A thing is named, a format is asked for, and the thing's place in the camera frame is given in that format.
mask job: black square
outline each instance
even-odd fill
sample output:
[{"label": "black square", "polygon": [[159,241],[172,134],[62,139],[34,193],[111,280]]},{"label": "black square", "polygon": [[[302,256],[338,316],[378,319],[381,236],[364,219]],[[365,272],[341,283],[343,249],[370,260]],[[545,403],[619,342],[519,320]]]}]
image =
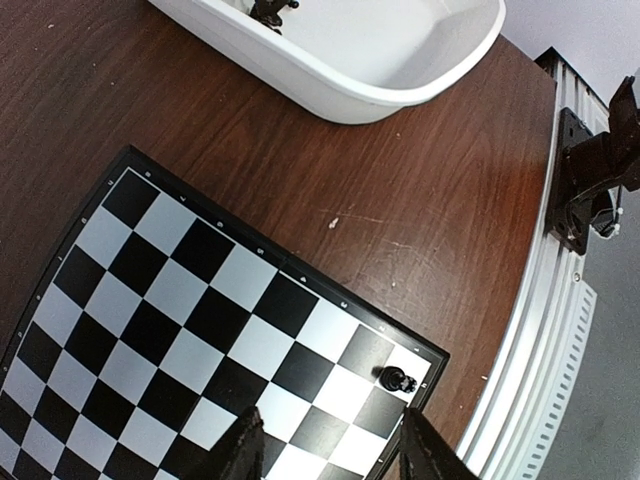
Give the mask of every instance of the black square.
[{"label": "black square", "polygon": [[333,369],[333,363],[294,343],[272,382],[312,403]]},{"label": "black square", "polygon": [[207,453],[204,448],[178,435],[164,456],[160,468],[175,477],[184,478],[204,460]]},{"label": "black square", "polygon": [[311,407],[291,438],[291,445],[328,459],[338,446],[349,424]]},{"label": "black square", "polygon": [[203,396],[240,416],[245,408],[256,404],[267,383],[264,378],[225,357],[204,389]]},{"label": "black square", "polygon": [[296,337],[318,298],[283,275],[276,275],[253,312],[290,337]]},{"label": "black square", "polygon": [[0,394],[0,430],[21,445],[30,422],[29,414],[13,398],[2,392]]},{"label": "black square", "polygon": [[79,412],[60,398],[56,392],[45,387],[33,418],[62,443],[67,443],[78,415]]},{"label": "black square", "polygon": [[262,463],[262,476],[266,477],[284,450],[286,443],[272,437],[268,433],[264,434],[264,461]]},{"label": "black square", "polygon": [[185,328],[222,353],[229,353],[251,314],[212,288],[207,288]]},{"label": "black square", "polygon": [[389,438],[406,406],[398,397],[375,387],[353,423],[379,437]]},{"label": "black square", "polygon": [[322,470],[318,480],[362,480],[364,477],[331,463]]},{"label": "black square", "polygon": [[94,375],[100,375],[117,341],[109,330],[83,312],[64,349]]},{"label": "black square", "polygon": [[209,283],[232,249],[231,240],[220,235],[202,220],[196,220],[171,258]]},{"label": "black square", "polygon": [[20,480],[51,480],[51,474],[31,456],[21,450],[13,467],[13,476]]},{"label": "black square", "polygon": [[134,408],[127,399],[98,380],[89,394],[82,414],[117,439],[127,425]]},{"label": "black square", "polygon": [[111,453],[104,473],[113,480],[153,480],[158,469],[127,447],[117,444]]},{"label": "black square", "polygon": [[358,326],[338,365],[375,382],[376,371],[384,367],[391,355],[393,344],[362,325]]},{"label": "black square", "polygon": [[102,206],[130,228],[135,228],[159,192],[137,175],[127,172]]},{"label": "black square", "polygon": [[109,271],[141,297],[162,270],[167,256],[133,232],[111,263]]},{"label": "black square", "polygon": [[31,323],[27,336],[18,350],[18,358],[46,382],[61,352],[62,347],[55,340],[38,325]]},{"label": "black square", "polygon": [[98,480],[100,472],[68,448],[62,452],[55,471],[60,480]]},{"label": "black square", "polygon": [[155,365],[180,332],[180,325],[144,300],[138,305],[120,339]]},{"label": "black square", "polygon": [[53,283],[84,308],[104,273],[98,262],[79,247],[73,247]]},{"label": "black square", "polygon": [[198,398],[196,393],[158,370],[138,407],[178,432],[189,418]]}]

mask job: white square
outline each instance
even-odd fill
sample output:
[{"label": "white square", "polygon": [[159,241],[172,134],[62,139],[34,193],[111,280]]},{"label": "white square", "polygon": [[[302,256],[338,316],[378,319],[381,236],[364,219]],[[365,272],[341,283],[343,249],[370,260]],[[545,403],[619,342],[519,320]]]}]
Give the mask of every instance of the white square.
[{"label": "white square", "polygon": [[252,315],[231,348],[229,357],[262,378],[271,380],[291,345],[293,338]]},{"label": "white square", "polygon": [[329,461],[366,476],[378,461],[387,441],[355,425],[349,425]]},{"label": "white square", "polygon": [[129,227],[98,207],[78,235],[76,244],[104,268],[109,268],[130,234]]},{"label": "white square", "polygon": [[223,353],[183,329],[162,360],[160,369],[201,394],[223,358]]},{"label": "white square", "polygon": [[9,373],[2,388],[24,411],[33,416],[44,386],[44,382],[16,357],[9,367]]},{"label": "white square", "polygon": [[358,320],[321,298],[296,340],[337,363],[358,325]]},{"label": "white square", "polygon": [[242,245],[236,245],[216,273],[211,286],[247,311],[253,308],[278,269]]},{"label": "white square", "polygon": [[118,341],[100,373],[100,379],[136,405],[155,373],[155,365]]},{"label": "white square", "polygon": [[64,347],[80,315],[82,308],[52,283],[42,296],[33,321]]},{"label": "white square", "polygon": [[336,365],[322,385],[313,404],[321,410],[352,423],[373,390],[373,383]]},{"label": "white square", "polygon": [[257,403],[264,421],[264,431],[289,442],[304,420],[311,404],[270,383]]},{"label": "white square", "polygon": [[95,469],[102,470],[116,443],[110,435],[80,415],[71,430],[67,447]]},{"label": "white square", "polygon": [[236,416],[232,413],[206,398],[201,398],[181,435],[205,450],[211,450],[235,420]]},{"label": "white square", "polygon": [[64,444],[38,422],[31,420],[22,442],[22,449],[53,473],[62,456]]},{"label": "white square", "polygon": [[48,385],[77,411],[82,411],[96,377],[65,350],[51,372]]},{"label": "white square", "polygon": [[145,299],[173,321],[184,325],[206,289],[206,283],[169,259]]},{"label": "white square", "polygon": [[20,453],[20,446],[0,430],[0,467],[12,472]]},{"label": "white square", "polygon": [[418,388],[413,393],[404,393],[400,390],[398,390],[397,392],[390,392],[400,400],[403,400],[407,402],[407,404],[410,404],[411,400],[413,400],[413,397],[415,397],[416,393],[418,392],[422,380],[424,380],[424,377],[427,375],[427,372],[431,368],[431,363],[429,363],[424,358],[419,357],[410,350],[407,350],[400,345],[396,345],[391,352],[391,355],[389,355],[389,358],[387,359],[387,362],[384,366],[400,367],[406,375],[416,379],[416,381],[418,382]]},{"label": "white square", "polygon": [[136,232],[170,256],[195,219],[196,215],[192,211],[166,193],[160,193],[140,219]]},{"label": "white square", "polygon": [[156,476],[153,480],[178,480],[176,477],[171,475],[170,473],[165,472],[164,470],[158,470]]},{"label": "white square", "polygon": [[142,298],[107,272],[100,280],[85,310],[116,337],[122,335]]},{"label": "white square", "polygon": [[177,432],[136,408],[119,442],[157,467],[177,435]]},{"label": "white square", "polygon": [[267,480],[317,480],[327,463],[298,447],[287,445],[269,471]]}]

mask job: wooden table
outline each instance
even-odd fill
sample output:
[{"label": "wooden table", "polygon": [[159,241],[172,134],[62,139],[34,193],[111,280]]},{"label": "wooden table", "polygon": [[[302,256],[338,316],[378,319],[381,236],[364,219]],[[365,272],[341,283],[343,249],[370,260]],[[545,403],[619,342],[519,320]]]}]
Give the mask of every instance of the wooden table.
[{"label": "wooden table", "polygon": [[0,351],[58,235],[132,143],[449,351],[426,414],[458,442],[525,266],[551,78],[499,38],[430,103],[345,127],[142,0],[0,0],[0,32]]}]

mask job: gray floor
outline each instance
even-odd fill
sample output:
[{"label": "gray floor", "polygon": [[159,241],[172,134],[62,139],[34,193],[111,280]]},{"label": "gray floor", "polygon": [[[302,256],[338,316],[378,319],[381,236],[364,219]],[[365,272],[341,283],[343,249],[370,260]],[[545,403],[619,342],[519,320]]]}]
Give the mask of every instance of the gray floor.
[{"label": "gray floor", "polygon": [[592,235],[585,279],[598,303],[585,357],[540,480],[640,478],[640,192],[622,233]]}]

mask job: white wall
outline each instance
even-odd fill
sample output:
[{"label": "white wall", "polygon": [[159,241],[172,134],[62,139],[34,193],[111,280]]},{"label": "white wall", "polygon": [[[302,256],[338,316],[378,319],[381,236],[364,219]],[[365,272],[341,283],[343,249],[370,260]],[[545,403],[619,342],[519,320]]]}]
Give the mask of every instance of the white wall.
[{"label": "white wall", "polygon": [[531,58],[554,46],[605,102],[640,66],[640,0],[506,2],[502,33]]}]

